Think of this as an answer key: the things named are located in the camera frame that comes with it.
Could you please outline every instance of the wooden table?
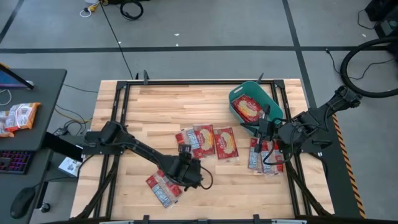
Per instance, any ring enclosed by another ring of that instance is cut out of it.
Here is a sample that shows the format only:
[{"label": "wooden table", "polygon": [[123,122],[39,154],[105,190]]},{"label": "wooden table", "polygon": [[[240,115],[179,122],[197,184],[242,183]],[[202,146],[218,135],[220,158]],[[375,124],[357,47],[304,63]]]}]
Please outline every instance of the wooden table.
[{"label": "wooden table", "polygon": [[[306,111],[300,80],[284,81],[292,116]],[[111,117],[116,83],[101,82],[91,124],[94,131],[99,131]],[[112,220],[142,220],[143,215],[150,215],[151,220],[247,219],[253,214],[261,218],[294,217],[286,173],[268,177],[247,168],[250,135],[228,109],[228,93],[234,87],[236,85],[151,85],[130,89],[126,124],[138,140],[163,154],[177,154],[175,134],[181,129],[198,123],[211,123],[215,128],[232,126],[239,162],[225,164],[216,158],[202,159],[202,166],[214,175],[213,187],[190,189],[173,208],[165,209],[146,184],[157,167],[126,151],[119,163]],[[263,89],[272,95],[268,86]],[[121,107],[123,94],[119,101]],[[306,154],[301,155],[301,160],[308,188],[324,208],[333,213],[322,163]],[[103,156],[94,156],[82,167],[71,217],[78,215],[96,192],[102,161]],[[208,185],[209,175],[202,173],[203,185]],[[300,211],[304,211],[300,190],[296,189]],[[107,197],[105,192],[101,215],[104,215]]]}]

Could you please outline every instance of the rgb keyboard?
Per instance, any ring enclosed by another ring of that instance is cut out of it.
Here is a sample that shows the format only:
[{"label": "rgb keyboard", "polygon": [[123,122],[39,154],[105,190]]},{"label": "rgb keyboard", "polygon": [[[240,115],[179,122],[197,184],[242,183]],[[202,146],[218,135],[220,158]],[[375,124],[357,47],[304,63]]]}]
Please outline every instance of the rgb keyboard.
[{"label": "rgb keyboard", "polygon": [[0,151],[0,174],[26,174],[34,152]]}]

